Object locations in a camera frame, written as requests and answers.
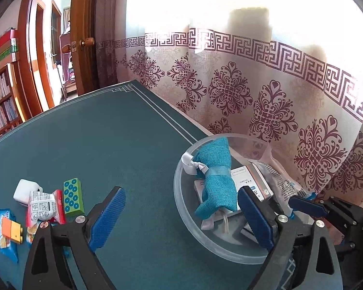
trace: orange block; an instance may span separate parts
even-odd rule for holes
[[[17,222],[5,217],[1,219],[1,234],[15,243],[20,244],[23,242],[23,228]]]
[[[1,234],[9,239],[11,238],[11,224],[12,221],[6,217],[1,219]]]

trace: metal screw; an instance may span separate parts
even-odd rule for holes
[[[285,215],[278,215],[278,220],[285,223],[288,221],[288,218]]]
[[[78,216],[76,218],[76,223],[81,224],[82,222],[85,221],[85,219],[86,219],[85,216]]]
[[[43,221],[43,222],[40,224],[40,226],[39,226],[39,227],[41,227],[42,229],[47,228],[47,227],[48,227],[48,222],[47,222],[47,221]]]
[[[316,225],[319,226],[320,228],[324,228],[325,223],[321,220],[316,220]]]

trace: blue cloth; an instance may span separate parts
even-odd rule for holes
[[[196,209],[195,215],[207,219],[220,207],[236,211],[236,188],[229,173],[231,156],[227,138],[218,138],[202,146],[193,161],[204,163],[209,168],[204,181],[203,203]],[[199,177],[205,177],[199,169],[197,172]]]

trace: white cube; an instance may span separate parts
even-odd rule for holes
[[[28,206],[30,193],[32,191],[43,192],[43,189],[36,182],[21,179],[16,187],[14,200],[22,205]]]

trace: green block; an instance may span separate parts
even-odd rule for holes
[[[63,205],[66,217],[75,217],[85,213],[82,187],[78,178],[73,178],[63,183]]]

